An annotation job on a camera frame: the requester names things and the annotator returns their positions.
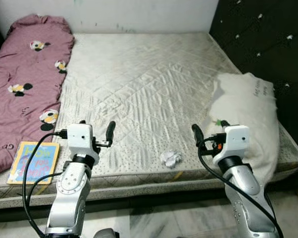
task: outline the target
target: pink blanket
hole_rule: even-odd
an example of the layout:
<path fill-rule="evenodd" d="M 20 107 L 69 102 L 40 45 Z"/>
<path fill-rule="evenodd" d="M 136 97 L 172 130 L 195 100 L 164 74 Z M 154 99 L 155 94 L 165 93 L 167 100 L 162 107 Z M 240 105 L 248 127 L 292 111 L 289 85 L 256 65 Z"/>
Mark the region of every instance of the pink blanket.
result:
<path fill-rule="evenodd" d="M 12 24 L 0 50 L 0 172 L 20 141 L 53 132 L 73 42 L 62 17 L 30 15 Z"/>

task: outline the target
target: book cover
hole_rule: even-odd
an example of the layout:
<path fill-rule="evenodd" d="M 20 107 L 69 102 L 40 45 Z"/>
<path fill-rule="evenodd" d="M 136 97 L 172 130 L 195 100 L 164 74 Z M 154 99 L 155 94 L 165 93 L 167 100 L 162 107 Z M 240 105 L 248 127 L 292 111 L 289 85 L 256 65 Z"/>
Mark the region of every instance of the book cover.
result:
<path fill-rule="evenodd" d="M 30 158 L 36 144 L 37 142 L 31 141 L 22 141 L 19 144 L 7 183 L 22 184 L 26 162 Z M 58 143 L 41 143 L 30 163 L 26 177 L 26 184 L 33 184 L 40 177 L 54 172 L 59 149 L 60 145 Z M 52 178 L 46 178 L 40 181 L 39 184 L 50 184 L 51 181 Z"/>

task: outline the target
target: bed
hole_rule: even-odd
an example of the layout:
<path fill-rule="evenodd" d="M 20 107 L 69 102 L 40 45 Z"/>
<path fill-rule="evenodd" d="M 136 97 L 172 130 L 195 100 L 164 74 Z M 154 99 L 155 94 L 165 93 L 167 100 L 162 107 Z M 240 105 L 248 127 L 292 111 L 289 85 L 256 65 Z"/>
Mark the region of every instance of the bed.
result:
<path fill-rule="evenodd" d="M 88 200 L 223 187 L 200 165 L 190 130 L 207 115 L 215 77 L 240 73 L 213 38 L 207 33 L 74 36 L 56 129 L 84 119 L 103 139 L 109 121 L 117 124 L 113 146 L 102 149 L 92 170 Z M 298 170 L 298 146 L 281 124 L 279 134 L 272 181 Z M 65 140 L 53 141 L 61 144 L 60 172 L 70 152 Z M 167 150 L 183 156 L 174 169 L 161 164 Z M 8 173 L 0 174 L 0 208 L 20 207 L 21 187 L 6 184 Z M 38 186 L 31 205 L 51 204 L 55 182 Z"/>

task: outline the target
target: marble floor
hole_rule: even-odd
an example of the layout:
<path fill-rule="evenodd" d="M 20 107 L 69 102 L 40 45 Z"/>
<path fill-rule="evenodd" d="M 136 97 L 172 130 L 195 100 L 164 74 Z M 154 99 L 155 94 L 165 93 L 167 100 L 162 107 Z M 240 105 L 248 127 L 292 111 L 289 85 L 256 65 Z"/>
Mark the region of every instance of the marble floor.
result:
<path fill-rule="evenodd" d="M 294 192 L 271 192 L 285 238 L 298 238 L 298 197 Z M 46 219 L 37 220 L 44 229 Z M 232 208 L 226 199 L 166 206 L 88 213 L 83 238 L 112 227 L 120 238 L 238 238 Z M 27 221 L 0 223 L 0 238 L 37 237 Z"/>

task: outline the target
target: pillow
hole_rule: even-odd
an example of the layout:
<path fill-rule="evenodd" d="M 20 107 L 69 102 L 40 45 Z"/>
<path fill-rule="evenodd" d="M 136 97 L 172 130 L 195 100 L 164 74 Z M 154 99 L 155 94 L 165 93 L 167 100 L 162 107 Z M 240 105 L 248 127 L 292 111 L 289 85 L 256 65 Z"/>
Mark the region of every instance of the pillow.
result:
<path fill-rule="evenodd" d="M 202 126 L 205 138 L 222 132 L 218 120 L 249 127 L 249 148 L 243 162 L 251 164 L 255 176 L 265 185 L 273 176 L 279 152 L 273 84 L 251 73 L 220 74 L 208 107 Z"/>

